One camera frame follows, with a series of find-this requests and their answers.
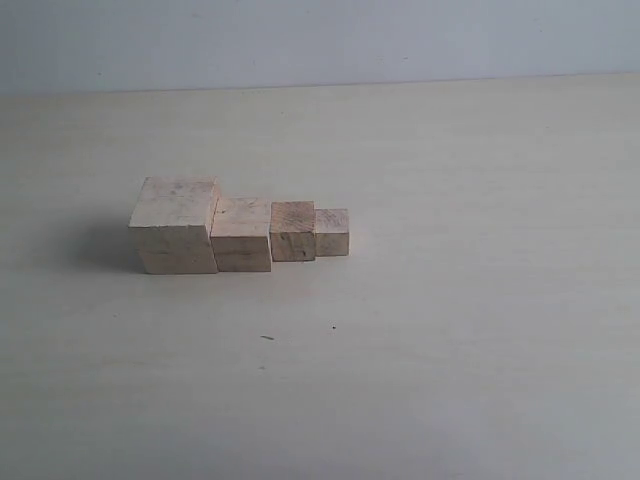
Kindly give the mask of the smallest wooden cube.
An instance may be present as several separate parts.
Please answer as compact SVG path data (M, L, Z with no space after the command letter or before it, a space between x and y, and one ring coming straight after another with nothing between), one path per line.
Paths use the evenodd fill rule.
M316 209L315 240L317 257L348 256L350 247L347 209Z

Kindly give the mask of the third largest wooden cube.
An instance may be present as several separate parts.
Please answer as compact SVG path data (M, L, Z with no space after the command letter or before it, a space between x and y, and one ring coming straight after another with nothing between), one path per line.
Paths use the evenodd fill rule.
M314 261L316 258L314 202L272 202L269 235L274 262Z

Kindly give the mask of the second largest wooden cube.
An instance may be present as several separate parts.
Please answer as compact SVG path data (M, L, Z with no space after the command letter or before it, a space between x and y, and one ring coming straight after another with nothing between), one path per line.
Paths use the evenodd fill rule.
M261 198L220 198L211 244L220 272L270 272L271 203Z

